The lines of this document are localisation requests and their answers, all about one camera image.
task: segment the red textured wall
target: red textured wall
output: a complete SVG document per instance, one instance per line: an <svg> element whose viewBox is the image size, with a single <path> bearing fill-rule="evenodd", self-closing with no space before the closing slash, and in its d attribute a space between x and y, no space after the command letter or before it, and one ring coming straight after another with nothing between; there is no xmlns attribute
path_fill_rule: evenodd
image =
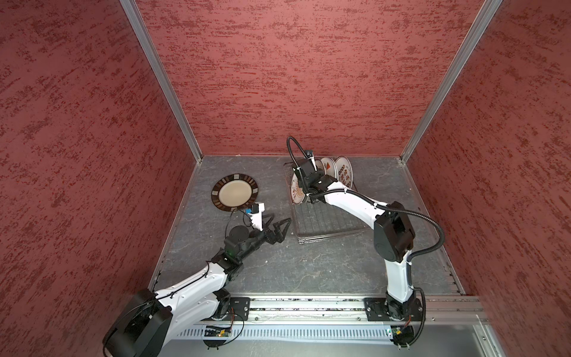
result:
<svg viewBox="0 0 571 357"><path fill-rule="evenodd" d="M3 1L0 29L0 355L101 356L194 159L119 1Z"/></svg>
<svg viewBox="0 0 571 357"><path fill-rule="evenodd" d="M510 356L571 355L569 18L504 0L409 161Z"/></svg>
<svg viewBox="0 0 571 357"><path fill-rule="evenodd" d="M402 152L482 0L140 0L205 154Z"/></svg>

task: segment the mounting plate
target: mounting plate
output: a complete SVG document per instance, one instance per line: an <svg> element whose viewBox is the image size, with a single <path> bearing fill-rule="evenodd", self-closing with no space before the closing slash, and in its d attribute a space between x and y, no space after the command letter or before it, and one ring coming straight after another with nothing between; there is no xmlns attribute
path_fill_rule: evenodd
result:
<svg viewBox="0 0 571 357"><path fill-rule="evenodd" d="M230 305L228 309L233 308L234 314L240 315L244 321L248 320L248 314L250 314L250 298L234 298L230 297ZM213 320L212 318L205 319L203 321L230 321L232 315L227 314L222 320Z"/></svg>
<svg viewBox="0 0 571 357"><path fill-rule="evenodd" d="M365 304L365 312L367 313L368 321L389 321L395 322L389 317L386 309L386 299L385 298L364 298L363 303ZM411 307L411 321L421 321L422 320L422 308L420 300L415 299Z"/></svg>

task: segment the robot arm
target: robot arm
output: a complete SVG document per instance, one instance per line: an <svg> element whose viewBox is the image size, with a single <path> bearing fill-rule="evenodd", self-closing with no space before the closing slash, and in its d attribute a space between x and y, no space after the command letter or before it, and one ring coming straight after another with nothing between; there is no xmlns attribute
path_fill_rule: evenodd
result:
<svg viewBox="0 0 571 357"><path fill-rule="evenodd" d="M254 228L236 226L224 239L224 248L206 266L187 279L162 290L139 291L125 307L103 339L113 357L155 357L178 333L198 321L228 312L230 294L224 286L243 268L242 261L263 243L281 243L291 218L265 222L263 203L246 209Z"/></svg>
<svg viewBox="0 0 571 357"><path fill-rule="evenodd" d="M304 158L296 159L289 142L293 140ZM416 305L416 296L412 285L411 267L415 256L436 251L444 244L444 231L430 217L404 209L399 202L387 204L373 200L338 182L335 178L318 170L311 150L305 151L293 137L288 137L287 147L293 160L293 170L300 187L314 203L320 200L339 207L361 219L373 229L373 246L385 260L387 268L387 293L385 305L379 308L380 314L388 315L392 320L403 320L411 315ZM434 225L440 239L430 248L412 252L415 231L408 215L418 216Z"/></svg>
<svg viewBox="0 0 571 357"><path fill-rule="evenodd" d="M403 205L398 202L387 204L369 198L370 202L373 202L370 204L360 196L349 194L350 189L347 186L317 171L315 166L302 169L301 172L305 175L304 181L309 185L309 197L327 192L320 197L323 202L347 211L373 230L373 245L377 253L384 258L387 268L387 300L390 306L387 312L395 320L408 317L415 297L411 281L411 262L407 261L407 258L411 254L415 232L405 214L391 213L383 209L391 206L404 208Z"/></svg>

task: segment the plate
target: plate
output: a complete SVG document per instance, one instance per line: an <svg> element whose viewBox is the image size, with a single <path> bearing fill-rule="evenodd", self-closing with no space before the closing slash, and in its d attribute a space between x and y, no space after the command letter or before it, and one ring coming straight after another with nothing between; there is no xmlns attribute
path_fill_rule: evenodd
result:
<svg viewBox="0 0 571 357"><path fill-rule="evenodd" d="M291 202L294 204L300 204L305 199L305 193L303 193L303 190L299 187L299 182L297 182L297 176L295 174L291 178L289 195L291 196Z"/></svg>
<svg viewBox="0 0 571 357"><path fill-rule="evenodd" d="M241 210L251 206L258 197L258 184L248 175L228 175L212 188L212 203L222 211Z"/></svg>
<svg viewBox="0 0 571 357"><path fill-rule="evenodd" d="M335 160L335 166L337 169L337 179L345 186L351 188L353 183L353 168L349 159L345 156L339 156Z"/></svg>
<svg viewBox="0 0 571 357"><path fill-rule="evenodd" d="M320 159L315 160L315 167L317 167L318 170L325 172L325 167L323 167L323 162Z"/></svg>
<svg viewBox="0 0 571 357"><path fill-rule="evenodd" d="M321 162L325 168L325 174L337 178L337 168L335 167L335 161L333 161L331 158L322 158Z"/></svg>

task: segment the wire dish rack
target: wire dish rack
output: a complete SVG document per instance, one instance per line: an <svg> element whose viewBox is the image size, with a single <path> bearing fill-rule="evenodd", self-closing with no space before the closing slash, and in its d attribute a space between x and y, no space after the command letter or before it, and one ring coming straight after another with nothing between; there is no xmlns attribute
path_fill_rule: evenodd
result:
<svg viewBox="0 0 571 357"><path fill-rule="evenodd" d="M293 163L284 164L285 184L291 192ZM288 193L291 205L293 230L300 244L319 242L336 236L359 235L368 226L359 218L344 210L323 202L294 204Z"/></svg>

